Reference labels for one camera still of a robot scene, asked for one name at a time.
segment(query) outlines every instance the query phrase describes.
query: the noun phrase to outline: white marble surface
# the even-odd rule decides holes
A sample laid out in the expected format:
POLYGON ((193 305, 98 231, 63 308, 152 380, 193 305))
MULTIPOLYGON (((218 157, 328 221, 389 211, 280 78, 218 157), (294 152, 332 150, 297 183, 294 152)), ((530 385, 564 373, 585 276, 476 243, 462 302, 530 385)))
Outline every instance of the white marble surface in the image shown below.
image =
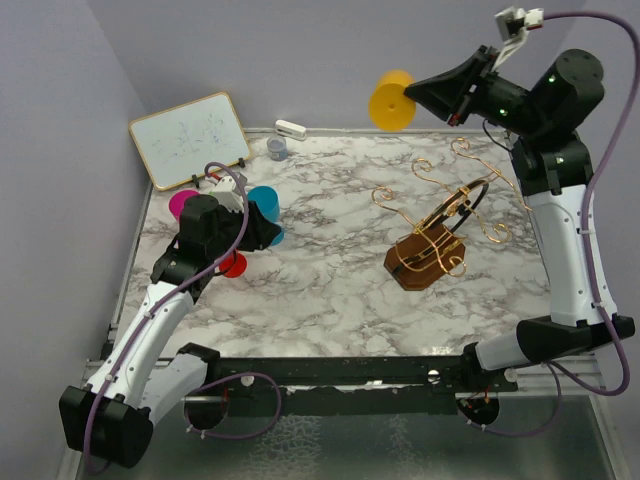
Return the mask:
MULTIPOLYGON (((411 161, 430 159, 434 176, 451 185, 486 170, 449 150, 441 134, 399 137, 312 137, 289 140, 290 158, 266 156, 266 137, 251 139, 255 158, 243 173, 249 186, 279 193, 281 244, 246 254, 237 279, 214 279, 164 349, 187 342, 225 356, 363 356, 455 354, 470 342, 511 330, 519 319, 548 313, 549 290, 533 231, 511 189, 494 182, 480 211, 507 223, 511 242, 496 245, 468 220, 468 271, 444 276, 422 292, 405 292, 383 267, 385 252, 409 233, 398 215, 371 202, 386 185, 394 205, 419 219, 444 198, 436 185, 411 173, 411 161)), ((507 155, 486 138, 470 137, 473 152, 513 178, 507 155)), ((120 318, 122 336, 149 284, 155 260, 178 225, 168 210, 175 193, 153 192, 120 318)))

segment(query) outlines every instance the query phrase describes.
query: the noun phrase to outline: blue cup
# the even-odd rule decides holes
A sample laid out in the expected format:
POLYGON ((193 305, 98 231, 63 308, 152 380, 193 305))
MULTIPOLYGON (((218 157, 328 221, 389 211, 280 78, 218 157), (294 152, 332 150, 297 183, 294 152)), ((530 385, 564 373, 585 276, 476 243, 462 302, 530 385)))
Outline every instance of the blue cup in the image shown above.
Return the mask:
MULTIPOLYGON (((256 187, 249 191, 247 195, 250 202, 256 202, 258 210, 262 213, 262 216, 269 220, 271 223, 276 223, 280 218, 280 203, 278 202, 278 194, 276 191, 265 185, 256 187)), ((276 238, 271 242, 271 246, 279 244, 284 238, 284 230, 278 234, 276 238)))

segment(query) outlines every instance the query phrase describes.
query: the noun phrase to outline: whiteboard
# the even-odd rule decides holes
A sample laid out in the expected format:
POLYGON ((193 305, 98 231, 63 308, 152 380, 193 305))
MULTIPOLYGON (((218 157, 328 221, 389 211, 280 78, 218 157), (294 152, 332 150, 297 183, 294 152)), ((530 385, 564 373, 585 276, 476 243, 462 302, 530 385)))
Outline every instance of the whiteboard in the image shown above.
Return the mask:
POLYGON ((234 165, 251 156, 231 99, 222 92, 134 120, 129 132, 158 190, 204 176, 209 162, 234 165))

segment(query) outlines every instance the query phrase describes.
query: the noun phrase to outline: screw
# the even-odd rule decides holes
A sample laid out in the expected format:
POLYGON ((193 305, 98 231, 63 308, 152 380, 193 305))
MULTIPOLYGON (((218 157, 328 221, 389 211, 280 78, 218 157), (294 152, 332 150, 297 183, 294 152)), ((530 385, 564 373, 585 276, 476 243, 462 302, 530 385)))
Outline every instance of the screw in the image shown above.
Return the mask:
POLYGON ((437 370, 429 370, 427 374, 427 380, 431 385, 437 385, 440 383, 440 372, 437 370))
POLYGON ((504 378, 507 382, 514 383, 518 380, 518 372, 516 372, 513 368, 507 368, 504 371, 504 378))
POLYGON ((253 380, 253 377, 250 375, 247 375, 246 377, 240 377, 240 383, 245 387, 250 387, 251 385, 253 385, 253 380))

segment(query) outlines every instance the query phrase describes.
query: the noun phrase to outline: white wall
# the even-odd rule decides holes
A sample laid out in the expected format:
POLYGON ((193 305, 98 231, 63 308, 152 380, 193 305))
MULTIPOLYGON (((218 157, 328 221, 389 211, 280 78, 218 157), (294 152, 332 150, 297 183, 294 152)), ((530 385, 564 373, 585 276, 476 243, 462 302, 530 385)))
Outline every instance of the white wall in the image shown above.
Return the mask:
MULTIPOLYGON (((640 28, 640 4, 637 0, 589 0, 585 9, 603 10, 625 17, 640 28)), ((624 105, 633 75, 631 42, 621 28, 600 20, 578 20, 562 49, 582 48, 596 55, 604 66, 605 98, 591 117, 579 128, 583 141, 599 162, 624 105)), ((611 163, 596 187, 595 215, 598 240, 607 283, 623 315, 636 319, 640 327, 640 226, 636 211, 640 205, 640 101, 634 110, 614 152, 611 163)), ((624 342, 631 364, 630 389, 610 400, 614 420, 623 440, 632 478, 640 478, 640 333, 624 342)), ((620 366, 613 348, 599 355, 607 385, 620 382, 620 366)))
POLYGON ((0 477, 51 479, 133 239, 145 111, 83 0, 0 5, 0 477))
MULTIPOLYGON (((245 127, 278 118, 312 127, 371 128, 378 78, 422 80, 481 44, 499 45, 504 0, 87 0, 144 105, 173 107, 230 94, 245 127)), ((557 2, 540 0, 540 6, 557 2)), ((580 8, 584 0, 563 0, 580 8)), ((570 24, 550 25, 507 64, 531 86, 570 24)), ((479 126, 477 120, 470 126, 479 126)), ((444 128, 419 109, 414 127, 444 128)))

